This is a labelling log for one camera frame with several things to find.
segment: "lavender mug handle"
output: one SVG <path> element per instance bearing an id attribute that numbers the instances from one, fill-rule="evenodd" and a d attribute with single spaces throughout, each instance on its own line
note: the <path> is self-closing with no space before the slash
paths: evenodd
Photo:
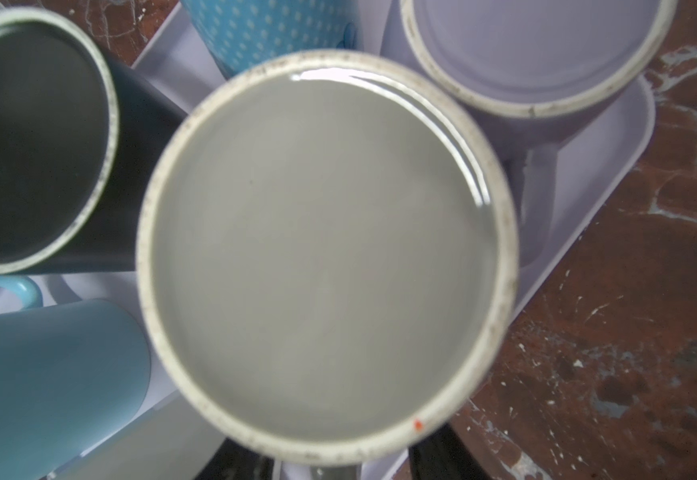
<path id="1" fill-rule="evenodd" d="M 531 264 L 543 251 L 551 231 L 557 183 L 555 144 L 526 151 L 505 163 L 519 226 L 519 264 Z"/>

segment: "lavender mug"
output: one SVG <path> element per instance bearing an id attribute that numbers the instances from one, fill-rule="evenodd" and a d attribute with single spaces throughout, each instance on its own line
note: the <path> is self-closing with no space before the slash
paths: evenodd
<path id="1" fill-rule="evenodd" d="M 543 250 L 557 151 L 645 68 L 677 0 L 393 0 L 381 55 L 458 99 L 507 169 L 520 262 Z"/>

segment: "light blue mug handle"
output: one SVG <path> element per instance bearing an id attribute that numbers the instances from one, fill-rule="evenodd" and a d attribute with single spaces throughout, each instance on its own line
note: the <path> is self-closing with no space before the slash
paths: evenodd
<path id="1" fill-rule="evenodd" d="M 0 287 L 15 293 L 23 303 L 21 310 L 42 306 L 42 290 L 27 276 L 0 275 Z"/>

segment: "marble surface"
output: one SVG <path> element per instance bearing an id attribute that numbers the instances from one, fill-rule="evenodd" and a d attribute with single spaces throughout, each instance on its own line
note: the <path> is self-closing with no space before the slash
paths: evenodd
<path id="1" fill-rule="evenodd" d="M 65 14 L 131 63 L 176 0 L 8 3 Z M 452 419 L 497 480 L 697 479 L 697 0 L 648 77 L 651 146 Z"/>

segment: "gray mug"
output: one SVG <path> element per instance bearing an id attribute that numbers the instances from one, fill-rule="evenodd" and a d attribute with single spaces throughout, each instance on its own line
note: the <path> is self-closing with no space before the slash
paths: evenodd
<path id="1" fill-rule="evenodd" d="M 245 447 L 316 467 L 447 422 L 517 286 L 511 193 L 475 122 L 415 72 L 337 50 L 267 62 L 203 101 L 154 171 L 136 251 L 146 328 L 181 393 Z"/>

